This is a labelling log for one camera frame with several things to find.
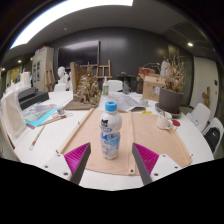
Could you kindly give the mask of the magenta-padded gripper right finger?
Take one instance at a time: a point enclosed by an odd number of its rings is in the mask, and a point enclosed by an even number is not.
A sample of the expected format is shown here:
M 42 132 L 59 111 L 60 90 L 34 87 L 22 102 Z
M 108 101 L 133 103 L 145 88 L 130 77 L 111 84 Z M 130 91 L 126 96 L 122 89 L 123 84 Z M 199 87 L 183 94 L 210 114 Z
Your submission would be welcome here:
M 181 170 L 167 154 L 158 155 L 137 143 L 132 145 L 132 153 L 144 185 Z

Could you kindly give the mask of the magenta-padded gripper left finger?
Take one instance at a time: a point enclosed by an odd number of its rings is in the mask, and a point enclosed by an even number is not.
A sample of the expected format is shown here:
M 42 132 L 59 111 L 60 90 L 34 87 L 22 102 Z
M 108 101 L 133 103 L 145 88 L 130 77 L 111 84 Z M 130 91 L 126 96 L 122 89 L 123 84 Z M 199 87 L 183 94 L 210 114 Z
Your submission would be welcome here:
M 54 155 L 42 168 L 78 185 L 91 153 L 91 144 L 85 143 L 70 152 Z

